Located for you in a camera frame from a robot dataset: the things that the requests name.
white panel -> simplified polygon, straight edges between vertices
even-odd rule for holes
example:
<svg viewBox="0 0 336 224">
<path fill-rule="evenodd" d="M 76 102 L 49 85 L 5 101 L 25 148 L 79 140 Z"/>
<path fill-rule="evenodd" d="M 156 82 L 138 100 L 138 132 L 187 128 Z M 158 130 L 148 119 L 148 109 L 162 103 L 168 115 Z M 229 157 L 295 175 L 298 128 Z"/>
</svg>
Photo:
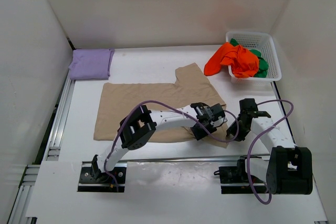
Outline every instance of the white panel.
<svg viewBox="0 0 336 224">
<path fill-rule="evenodd" d="M 331 223 L 336 223 L 336 0 L 291 0 L 272 32 L 282 98 L 296 142 L 313 153 L 313 173 Z"/>
<path fill-rule="evenodd" d="M 222 195 L 221 163 L 128 163 L 124 193 L 77 192 L 80 162 L 42 163 L 28 217 L 37 223 L 311 223 L 326 220 L 316 187 L 311 195 Z"/>
<path fill-rule="evenodd" d="M 287 0 L 49 0 L 77 48 L 222 44 L 270 32 Z"/>
<path fill-rule="evenodd" d="M 197 63 L 203 70 L 208 59 L 219 46 L 187 46 L 162 48 L 117 49 L 111 64 L 112 83 L 174 83 L 175 69 Z M 227 109 L 239 114 L 239 101 L 255 98 L 257 102 L 275 99 L 271 84 L 264 87 L 249 87 L 232 84 L 227 67 L 214 76 L 208 77 L 219 95 L 227 104 Z M 90 161 L 95 154 L 102 153 L 110 141 L 95 141 L 93 133 L 98 113 L 101 91 L 106 80 L 76 81 L 71 106 L 63 134 L 60 161 Z M 282 117 L 277 103 L 260 106 L 277 121 Z M 233 118 L 228 114 L 228 125 Z M 288 138 L 290 133 L 286 122 L 279 124 L 281 132 Z M 204 141 L 182 143 L 147 143 L 146 146 L 128 152 L 124 159 L 214 157 L 246 155 L 255 135 L 249 133 L 244 142 L 230 143 L 228 148 L 210 145 Z M 268 154 L 267 149 L 258 141 L 254 154 Z"/>
<path fill-rule="evenodd" d="M 0 0 L 0 223 L 36 156 L 71 49 L 46 0 Z"/>
</svg>

metal frame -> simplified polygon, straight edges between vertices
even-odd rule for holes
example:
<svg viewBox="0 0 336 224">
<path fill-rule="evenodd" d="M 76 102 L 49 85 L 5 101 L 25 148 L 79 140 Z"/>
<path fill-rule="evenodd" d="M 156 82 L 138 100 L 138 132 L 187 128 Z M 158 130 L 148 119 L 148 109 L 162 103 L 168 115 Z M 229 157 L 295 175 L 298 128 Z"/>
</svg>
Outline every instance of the metal frame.
<svg viewBox="0 0 336 224">
<path fill-rule="evenodd" d="M 30 198 L 33 194 L 35 181 L 39 171 L 39 165 L 28 165 L 23 177 L 23 182 L 19 188 L 16 200 L 8 224 L 33 224 L 36 218 L 26 217 L 26 211 Z"/>
<path fill-rule="evenodd" d="M 43 160 L 57 161 L 62 145 L 63 131 L 71 105 L 72 93 L 74 92 L 75 81 L 70 80 L 69 75 L 65 80 L 64 88 L 56 112 L 55 120 L 51 128 L 48 144 L 44 152 Z"/>
</svg>

white tabletop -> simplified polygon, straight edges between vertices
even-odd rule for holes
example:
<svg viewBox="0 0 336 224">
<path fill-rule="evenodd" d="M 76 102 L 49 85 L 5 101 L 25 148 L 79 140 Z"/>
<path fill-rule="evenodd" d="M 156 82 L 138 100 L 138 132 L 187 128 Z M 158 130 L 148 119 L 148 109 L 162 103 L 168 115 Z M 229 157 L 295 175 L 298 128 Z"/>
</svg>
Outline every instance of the white tabletop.
<svg viewBox="0 0 336 224">
<path fill-rule="evenodd" d="M 174 83 L 175 69 L 197 63 L 203 70 L 208 59 L 219 46 L 185 46 L 162 48 L 117 49 L 111 64 L 111 77 L 102 81 L 76 81 L 71 106 L 62 138 L 59 161 L 90 161 L 95 154 L 103 152 L 109 141 L 93 140 L 103 84 L 111 83 Z M 271 84 L 264 87 L 250 87 L 232 84 L 227 68 L 208 77 L 219 95 L 227 104 L 227 109 L 238 115 L 239 101 L 255 98 L 256 102 L 275 99 Z M 278 103 L 261 105 L 274 121 L 282 117 Z M 233 122 L 230 115 L 228 125 Z M 279 124 L 282 133 L 290 138 L 286 122 Z M 249 133 L 244 142 L 230 143 L 227 148 L 217 147 L 203 141 L 181 143 L 147 143 L 145 147 L 128 152 L 124 159 L 187 158 L 246 155 L 255 136 Z M 258 141 L 253 154 L 268 154 Z"/>
<path fill-rule="evenodd" d="M 77 192 L 81 162 L 44 161 L 27 209 L 37 223 L 311 223 L 327 220 L 311 195 L 221 194 L 221 162 L 128 163 L 124 193 Z M 264 200 L 267 195 L 260 195 Z"/>
</svg>

beige cloth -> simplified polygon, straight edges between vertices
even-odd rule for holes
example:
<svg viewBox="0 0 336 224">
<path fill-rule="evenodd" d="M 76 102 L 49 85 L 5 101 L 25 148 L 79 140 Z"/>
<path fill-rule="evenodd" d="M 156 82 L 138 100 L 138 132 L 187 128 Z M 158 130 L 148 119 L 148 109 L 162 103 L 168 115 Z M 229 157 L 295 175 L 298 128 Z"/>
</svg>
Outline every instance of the beige cloth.
<svg viewBox="0 0 336 224">
<path fill-rule="evenodd" d="M 176 69 L 176 82 L 155 84 L 111 84 L 105 83 L 101 93 L 96 126 L 95 140 L 114 140 L 120 121 L 140 102 L 157 100 L 174 108 L 182 108 L 195 102 L 204 102 L 209 106 L 225 104 L 215 88 L 210 84 L 196 63 Z M 149 103 L 150 110 L 166 108 Z M 226 137 L 226 124 L 217 128 L 213 135 L 220 139 Z M 173 143 L 195 139 L 190 129 L 175 128 L 155 132 L 150 142 Z M 205 137 L 203 140 L 217 146 L 226 147 L 226 143 Z"/>
</svg>

green cloth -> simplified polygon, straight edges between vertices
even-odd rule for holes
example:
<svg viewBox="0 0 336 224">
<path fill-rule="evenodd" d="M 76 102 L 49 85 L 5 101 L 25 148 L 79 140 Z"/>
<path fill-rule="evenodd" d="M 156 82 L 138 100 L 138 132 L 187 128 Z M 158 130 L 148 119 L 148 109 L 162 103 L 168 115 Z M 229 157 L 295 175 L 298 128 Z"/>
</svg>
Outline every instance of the green cloth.
<svg viewBox="0 0 336 224">
<path fill-rule="evenodd" d="M 235 39 L 231 39 L 230 44 L 233 45 L 234 47 L 239 45 L 239 43 Z"/>
<path fill-rule="evenodd" d="M 239 43 L 235 39 L 230 40 L 230 44 L 233 45 L 234 47 L 238 46 Z M 256 55 L 259 59 L 259 70 L 258 72 L 254 75 L 254 77 L 257 78 L 266 78 L 267 76 L 267 70 L 268 70 L 268 63 L 263 59 L 261 56 L 261 52 L 256 50 L 256 49 L 251 49 L 250 52 L 254 55 Z"/>
<path fill-rule="evenodd" d="M 268 70 L 268 63 L 262 57 L 258 57 L 258 59 L 259 59 L 259 70 L 254 75 L 254 77 L 266 78 L 267 70 Z"/>
</svg>

